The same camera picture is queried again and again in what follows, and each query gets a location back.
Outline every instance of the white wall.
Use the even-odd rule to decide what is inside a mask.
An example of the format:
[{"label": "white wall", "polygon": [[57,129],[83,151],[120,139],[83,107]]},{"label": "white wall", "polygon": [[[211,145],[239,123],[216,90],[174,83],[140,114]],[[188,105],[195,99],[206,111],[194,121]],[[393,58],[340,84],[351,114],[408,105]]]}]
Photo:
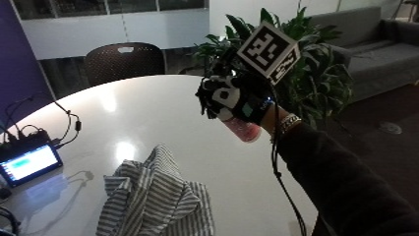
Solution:
[{"label": "white wall", "polygon": [[[399,1],[396,0],[301,0],[300,6],[305,7],[305,15],[349,10],[355,8],[380,6],[381,16],[391,17]],[[264,7],[275,13],[280,21],[287,21],[295,16],[297,0],[210,0],[208,1],[208,31],[220,35],[228,21],[224,14],[240,17],[246,22],[258,25],[260,8]],[[401,7],[397,17],[406,17],[405,6]]]},{"label": "white wall", "polygon": [[[380,6],[383,18],[391,18],[400,1],[393,0],[341,0],[340,11],[360,7]],[[401,5],[397,17],[408,17],[408,7]]]},{"label": "white wall", "polygon": [[102,45],[126,41],[147,42],[160,49],[194,46],[208,34],[210,13],[204,9],[182,10],[123,14],[123,18],[110,15],[30,20],[21,24],[35,57],[42,60],[85,56]]},{"label": "white wall", "polygon": [[[339,0],[301,0],[305,14],[313,15],[333,12]],[[223,33],[223,26],[228,25],[224,14],[240,17],[246,22],[258,25],[260,8],[279,16],[280,21],[287,21],[296,12],[297,0],[210,0],[208,1],[208,31],[214,34]]]}]

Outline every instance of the green leaves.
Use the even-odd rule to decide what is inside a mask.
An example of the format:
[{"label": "green leaves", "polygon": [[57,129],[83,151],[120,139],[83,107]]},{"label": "green leaves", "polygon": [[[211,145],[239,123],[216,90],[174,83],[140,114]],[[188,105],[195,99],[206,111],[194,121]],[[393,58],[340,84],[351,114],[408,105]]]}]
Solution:
[{"label": "green leaves", "polygon": [[[259,22],[267,22],[297,41],[300,58],[276,83],[275,90],[281,107],[315,128],[317,120],[337,115],[349,103],[352,78],[344,65],[335,63],[332,49],[324,43],[337,38],[340,32],[333,26],[312,26],[304,10],[297,8],[295,17],[280,23],[277,15],[261,8]],[[226,17],[230,21],[230,26],[224,26],[226,38],[219,40],[218,36],[208,34],[208,42],[198,46],[194,54],[196,58],[208,59],[208,65],[228,47],[238,49],[242,46],[255,29],[243,19]],[[239,60],[234,59],[231,64],[246,70]]]},{"label": "green leaves", "polygon": [[272,16],[271,16],[271,14],[265,11],[264,8],[261,8],[261,10],[260,10],[260,21],[259,21],[259,22],[260,22],[260,23],[261,23],[261,22],[267,22],[267,23],[271,24],[271,25],[275,24],[273,19],[272,19]]},{"label": "green leaves", "polygon": [[246,23],[242,21],[242,19],[235,18],[230,15],[226,15],[227,19],[230,20],[230,23],[238,33],[238,36],[242,40],[246,40],[251,34],[251,31],[246,25]]}]

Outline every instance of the wall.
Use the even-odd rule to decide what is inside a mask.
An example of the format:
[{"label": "wall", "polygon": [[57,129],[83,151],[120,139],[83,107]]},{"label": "wall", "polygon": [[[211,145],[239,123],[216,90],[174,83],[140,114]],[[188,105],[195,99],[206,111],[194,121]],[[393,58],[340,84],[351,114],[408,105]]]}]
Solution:
[{"label": "wall", "polygon": [[[3,108],[10,102],[30,96],[35,91],[49,94],[38,62],[9,0],[0,0],[0,52],[0,120],[5,122]],[[22,105],[15,113],[15,120],[46,103],[41,100]]]},{"label": "wall", "polygon": [[[367,6],[381,6],[381,15],[391,17],[397,4],[399,1],[393,0],[300,0],[300,7],[307,7],[305,14],[308,16],[335,12],[337,9],[348,10]],[[228,25],[224,14],[240,17],[246,22],[256,25],[261,7],[275,13],[283,22],[293,17],[296,6],[296,0],[210,0],[208,31],[214,34],[223,34],[223,27]],[[400,9],[397,16],[408,16],[405,7]]]},{"label": "wall", "polygon": [[[339,10],[349,10],[361,7],[380,6],[380,15],[383,18],[391,18],[400,1],[393,0],[341,0]],[[409,8],[401,5],[397,17],[408,17]]]},{"label": "wall", "polygon": [[[305,14],[313,15],[333,12],[337,9],[337,0],[301,0],[300,7],[305,6]],[[297,7],[296,0],[210,0],[208,1],[208,31],[223,33],[223,26],[228,25],[224,14],[243,18],[252,25],[258,24],[260,8],[279,16],[280,21],[293,17]]]},{"label": "wall", "polygon": [[204,9],[182,10],[29,20],[21,24],[41,60],[85,56],[91,49],[127,40],[152,43],[162,49],[194,46],[208,34],[210,13]]}]

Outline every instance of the window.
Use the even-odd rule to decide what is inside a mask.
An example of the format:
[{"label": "window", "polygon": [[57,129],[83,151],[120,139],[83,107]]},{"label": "window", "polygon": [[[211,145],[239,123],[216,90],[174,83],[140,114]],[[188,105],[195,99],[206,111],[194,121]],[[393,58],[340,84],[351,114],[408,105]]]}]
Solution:
[{"label": "window", "polygon": [[208,0],[13,0],[13,3],[22,20],[208,7]]},{"label": "window", "polygon": [[13,0],[22,20],[53,18],[47,0]]},{"label": "window", "polygon": [[41,60],[41,68],[57,99],[89,87],[83,57]]},{"label": "window", "polygon": [[155,0],[107,0],[110,14],[155,12]]},{"label": "window", "polygon": [[206,6],[204,0],[159,0],[159,10],[180,10],[203,8]]},{"label": "window", "polygon": [[[176,75],[184,71],[186,75],[202,76],[203,68],[194,62],[191,54],[195,47],[163,49],[166,75]],[[83,69],[83,57],[55,58],[39,60],[45,77],[49,81],[57,99],[89,87]]]},{"label": "window", "polygon": [[103,0],[53,0],[58,17],[106,15]]}]

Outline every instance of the black glove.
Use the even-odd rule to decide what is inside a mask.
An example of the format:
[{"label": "black glove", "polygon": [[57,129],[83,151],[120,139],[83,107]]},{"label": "black glove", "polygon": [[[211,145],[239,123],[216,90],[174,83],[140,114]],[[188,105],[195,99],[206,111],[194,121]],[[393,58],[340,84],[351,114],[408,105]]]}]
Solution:
[{"label": "black glove", "polygon": [[260,125],[272,104],[265,81],[250,77],[210,77],[202,81],[196,96],[208,118],[227,120],[232,116]]}]

